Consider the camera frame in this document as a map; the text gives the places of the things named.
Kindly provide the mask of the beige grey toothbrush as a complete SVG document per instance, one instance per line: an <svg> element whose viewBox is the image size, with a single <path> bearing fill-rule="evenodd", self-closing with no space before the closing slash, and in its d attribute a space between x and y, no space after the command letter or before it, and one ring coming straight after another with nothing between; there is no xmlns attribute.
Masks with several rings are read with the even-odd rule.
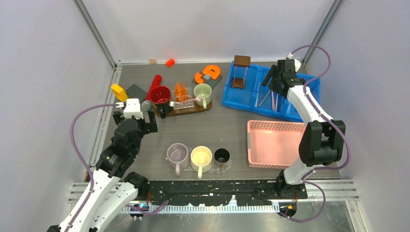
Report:
<svg viewBox="0 0 410 232"><path fill-rule="evenodd" d="M261 107L261 105L265 102L266 98L271 94L271 91L269 90L265 96L262 98L262 100L259 102L258 106Z"/></svg>

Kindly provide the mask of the lilac translucent mug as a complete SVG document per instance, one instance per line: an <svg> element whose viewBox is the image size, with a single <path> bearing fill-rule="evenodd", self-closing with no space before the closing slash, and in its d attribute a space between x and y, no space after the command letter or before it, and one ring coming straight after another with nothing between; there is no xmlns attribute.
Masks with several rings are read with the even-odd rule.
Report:
<svg viewBox="0 0 410 232"><path fill-rule="evenodd" d="M166 156L177 176L181 176L181 170L187 168L190 164L189 150L182 143L170 145L167 149Z"/></svg>

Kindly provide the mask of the clear glass toothbrush holder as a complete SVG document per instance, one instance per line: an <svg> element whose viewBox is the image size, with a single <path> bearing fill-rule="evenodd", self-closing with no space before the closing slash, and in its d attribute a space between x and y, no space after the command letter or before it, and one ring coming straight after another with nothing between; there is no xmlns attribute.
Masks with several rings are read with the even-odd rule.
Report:
<svg viewBox="0 0 410 232"><path fill-rule="evenodd" d="M191 87L186 87L186 95L179 95L175 94L176 90L172 91L172 102L174 102L174 110L176 112L189 112L194 110L194 95L192 92Z"/></svg>

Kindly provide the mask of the orange toothpaste tube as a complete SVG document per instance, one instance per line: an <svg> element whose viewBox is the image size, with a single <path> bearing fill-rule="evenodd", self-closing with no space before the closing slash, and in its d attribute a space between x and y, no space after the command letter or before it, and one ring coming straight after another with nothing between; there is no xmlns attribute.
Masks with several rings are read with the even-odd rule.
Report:
<svg viewBox="0 0 410 232"><path fill-rule="evenodd" d="M180 96L181 100L180 101L184 102L188 100L189 99L188 91L183 82L181 83L180 90L181 90L181 96Z"/></svg>
<svg viewBox="0 0 410 232"><path fill-rule="evenodd" d="M175 90L174 90L174 94L176 97L176 102L182 102L182 92L181 92L181 87L179 82L176 82L176 86L175 86Z"/></svg>

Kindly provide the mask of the cream yellow mug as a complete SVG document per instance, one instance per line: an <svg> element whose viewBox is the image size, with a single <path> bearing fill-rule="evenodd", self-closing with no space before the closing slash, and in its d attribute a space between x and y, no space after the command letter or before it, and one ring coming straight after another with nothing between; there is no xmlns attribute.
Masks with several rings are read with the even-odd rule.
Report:
<svg viewBox="0 0 410 232"><path fill-rule="evenodd" d="M197 178L202 179L203 174L213 166L213 154L206 146L194 148L190 154L191 167L197 172Z"/></svg>

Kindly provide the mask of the light green mug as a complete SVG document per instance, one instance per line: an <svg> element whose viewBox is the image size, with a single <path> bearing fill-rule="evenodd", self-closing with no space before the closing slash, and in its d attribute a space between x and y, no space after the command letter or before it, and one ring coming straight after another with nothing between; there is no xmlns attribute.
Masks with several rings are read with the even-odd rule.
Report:
<svg viewBox="0 0 410 232"><path fill-rule="evenodd" d="M207 109L210 106L211 103L211 94L212 94L212 88L208 84L198 84L194 88L194 96L197 99L195 103L203 107L204 109Z"/></svg>

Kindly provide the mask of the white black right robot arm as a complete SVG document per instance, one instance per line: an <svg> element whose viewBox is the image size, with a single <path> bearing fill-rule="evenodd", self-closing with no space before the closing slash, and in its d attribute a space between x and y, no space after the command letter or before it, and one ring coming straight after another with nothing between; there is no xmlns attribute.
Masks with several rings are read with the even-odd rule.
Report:
<svg viewBox="0 0 410 232"><path fill-rule="evenodd" d="M321 108L307 81L297 77L295 59L278 60L261 85L286 98L306 126L298 147L299 158L279 173L274 184L274 192L286 199L299 191L315 171L328 169L341 160L346 127Z"/></svg>

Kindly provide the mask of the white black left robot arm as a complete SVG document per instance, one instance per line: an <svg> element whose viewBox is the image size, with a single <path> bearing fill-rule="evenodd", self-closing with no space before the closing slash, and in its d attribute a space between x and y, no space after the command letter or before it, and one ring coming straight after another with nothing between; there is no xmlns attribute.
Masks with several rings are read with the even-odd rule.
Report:
<svg viewBox="0 0 410 232"><path fill-rule="evenodd" d="M131 200L147 196L148 180L126 171L140 152L142 138L158 131L155 114L149 111L146 122L138 98L114 106L123 111L113 112L117 129L112 143L101 153L96 169L89 172L90 182L74 208L48 231L103 232Z"/></svg>

